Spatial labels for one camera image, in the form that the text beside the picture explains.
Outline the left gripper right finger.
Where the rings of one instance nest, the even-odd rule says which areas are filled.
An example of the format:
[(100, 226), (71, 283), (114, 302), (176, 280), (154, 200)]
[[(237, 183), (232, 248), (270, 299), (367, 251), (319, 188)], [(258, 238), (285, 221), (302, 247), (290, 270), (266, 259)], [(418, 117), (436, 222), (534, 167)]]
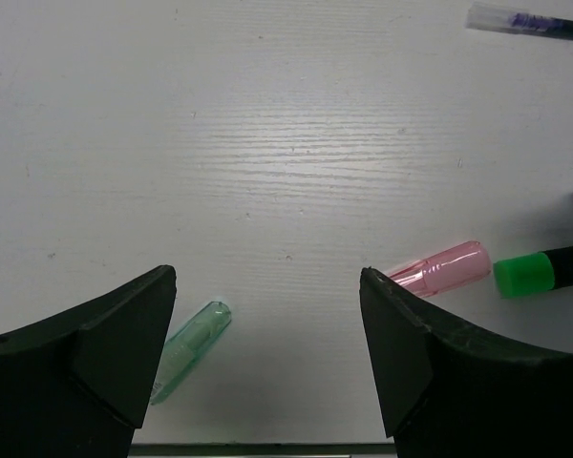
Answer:
[(359, 297), (398, 456), (573, 457), (573, 353), (486, 330), (371, 267)]

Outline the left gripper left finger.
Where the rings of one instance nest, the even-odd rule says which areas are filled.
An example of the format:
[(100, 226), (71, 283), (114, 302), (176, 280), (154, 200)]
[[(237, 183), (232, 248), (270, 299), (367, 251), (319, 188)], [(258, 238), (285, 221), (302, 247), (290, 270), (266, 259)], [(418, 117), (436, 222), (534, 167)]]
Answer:
[(0, 457), (125, 457), (142, 427), (176, 298), (158, 266), (0, 335)]

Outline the green transparent pen cap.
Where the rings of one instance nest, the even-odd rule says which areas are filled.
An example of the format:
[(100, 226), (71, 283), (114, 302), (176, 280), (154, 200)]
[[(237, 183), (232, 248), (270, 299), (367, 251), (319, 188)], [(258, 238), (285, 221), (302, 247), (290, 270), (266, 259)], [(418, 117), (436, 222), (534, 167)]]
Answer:
[(230, 325), (223, 302), (209, 302), (164, 344), (149, 403), (164, 402)]

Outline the purple gel pen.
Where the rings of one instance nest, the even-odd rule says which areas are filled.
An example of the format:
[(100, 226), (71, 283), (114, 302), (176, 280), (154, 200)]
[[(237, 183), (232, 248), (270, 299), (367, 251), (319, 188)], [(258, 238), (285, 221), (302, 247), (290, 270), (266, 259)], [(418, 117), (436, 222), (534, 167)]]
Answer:
[(465, 26), (472, 30), (573, 41), (573, 20), (481, 3), (474, 3), (468, 9)]

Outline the green highlighter black body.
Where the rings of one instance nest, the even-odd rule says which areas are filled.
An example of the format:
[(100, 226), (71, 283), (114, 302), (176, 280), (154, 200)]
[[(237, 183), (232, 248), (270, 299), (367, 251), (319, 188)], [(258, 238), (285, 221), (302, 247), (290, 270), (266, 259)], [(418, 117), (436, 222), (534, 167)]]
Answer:
[(493, 275), (505, 299), (573, 286), (573, 246), (499, 260)]

